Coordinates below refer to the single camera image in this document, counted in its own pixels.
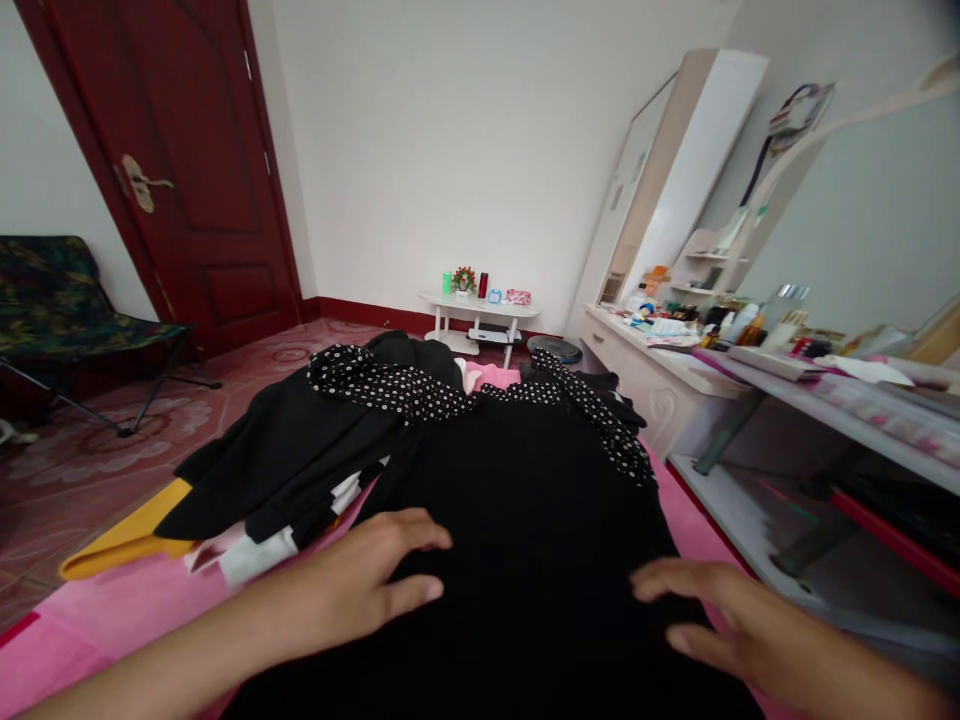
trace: hand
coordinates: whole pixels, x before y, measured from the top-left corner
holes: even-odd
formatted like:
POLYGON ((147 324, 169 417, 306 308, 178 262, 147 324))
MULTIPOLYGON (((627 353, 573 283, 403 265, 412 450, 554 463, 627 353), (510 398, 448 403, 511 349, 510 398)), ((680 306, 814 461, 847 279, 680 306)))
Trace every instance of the hand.
POLYGON ((641 602, 674 593, 716 606, 732 635, 673 625, 677 652, 816 717, 947 717, 940 693, 722 563, 661 559, 630 578, 641 602))
POLYGON ((443 583, 413 575, 386 584, 411 550, 453 546, 426 510, 381 513, 322 553, 249 587, 234 601, 256 618, 272 662, 342 645, 443 595, 443 583))

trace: polka dot fabric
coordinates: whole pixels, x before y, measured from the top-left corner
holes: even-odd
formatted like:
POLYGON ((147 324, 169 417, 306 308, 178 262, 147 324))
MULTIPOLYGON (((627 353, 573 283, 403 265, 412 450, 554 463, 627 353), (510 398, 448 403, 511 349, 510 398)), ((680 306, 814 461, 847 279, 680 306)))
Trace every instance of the polka dot fabric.
POLYGON ((415 367, 379 363, 373 353, 356 345, 334 345, 310 357, 307 381, 317 392, 371 409, 396 412, 408 421, 455 418, 475 407, 477 395, 501 402, 541 405, 570 402, 582 410, 598 430, 607 456, 618 470, 638 486, 654 483, 650 459, 643 446, 607 410, 593 390, 546 350, 536 348, 531 363, 550 373, 557 383, 518 383, 506 390, 486 384, 479 393, 468 397, 415 367))

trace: pink box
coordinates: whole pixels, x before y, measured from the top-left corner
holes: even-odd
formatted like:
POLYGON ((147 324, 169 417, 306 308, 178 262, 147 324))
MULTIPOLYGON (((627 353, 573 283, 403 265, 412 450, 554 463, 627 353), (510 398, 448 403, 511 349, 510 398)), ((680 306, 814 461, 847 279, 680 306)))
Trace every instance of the pink box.
POLYGON ((526 290, 507 290, 507 297, 504 302, 507 305, 529 305, 530 293, 526 290))

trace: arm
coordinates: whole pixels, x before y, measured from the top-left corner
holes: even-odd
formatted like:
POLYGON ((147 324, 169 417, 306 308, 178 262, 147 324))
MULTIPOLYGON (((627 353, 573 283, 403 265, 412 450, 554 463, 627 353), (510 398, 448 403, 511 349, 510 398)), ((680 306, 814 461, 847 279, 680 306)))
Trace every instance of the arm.
POLYGON ((715 605, 732 631, 674 625, 677 652, 817 718, 948 718, 934 687, 722 563, 656 560, 631 577, 641 602, 674 593, 715 605))
POLYGON ((191 717, 258 672, 369 635, 436 600, 443 585, 435 577, 386 581, 411 550, 451 546, 426 510, 377 515, 24 717, 191 717))

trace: red wooden door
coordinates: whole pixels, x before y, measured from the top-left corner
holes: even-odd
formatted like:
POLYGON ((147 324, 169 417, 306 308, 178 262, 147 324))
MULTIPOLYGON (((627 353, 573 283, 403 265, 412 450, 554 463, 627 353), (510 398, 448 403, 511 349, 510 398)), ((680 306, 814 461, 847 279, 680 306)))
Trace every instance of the red wooden door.
POLYGON ((241 1, 46 0, 170 309, 195 323, 201 356, 297 322, 241 1), (130 159, 168 183, 136 182, 130 159))

